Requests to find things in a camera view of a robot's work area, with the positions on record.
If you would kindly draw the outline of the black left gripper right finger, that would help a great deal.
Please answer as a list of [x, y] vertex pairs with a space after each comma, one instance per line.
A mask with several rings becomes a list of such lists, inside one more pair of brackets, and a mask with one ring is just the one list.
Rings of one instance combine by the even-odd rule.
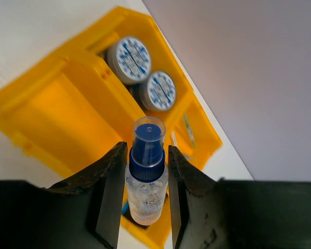
[[215, 181], [176, 146], [168, 148], [168, 170], [173, 248], [211, 248], [217, 239], [209, 214]]

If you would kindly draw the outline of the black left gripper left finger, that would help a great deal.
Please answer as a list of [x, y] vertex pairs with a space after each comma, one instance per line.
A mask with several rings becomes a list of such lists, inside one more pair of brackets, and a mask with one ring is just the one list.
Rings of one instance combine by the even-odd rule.
[[60, 248], [117, 248], [127, 144], [47, 190], [55, 195], [54, 233]]

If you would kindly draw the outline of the blue white tape roll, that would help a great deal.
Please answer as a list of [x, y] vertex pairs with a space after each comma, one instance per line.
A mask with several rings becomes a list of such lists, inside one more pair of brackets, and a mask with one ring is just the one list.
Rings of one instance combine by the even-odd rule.
[[146, 45], [134, 36], [126, 36], [106, 52], [109, 68], [125, 85], [140, 84], [151, 73], [151, 56]]
[[164, 71], [155, 71], [141, 84], [138, 90], [143, 107], [154, 112], [170, 110], [176, 101], [176, 86], [171, 76]]

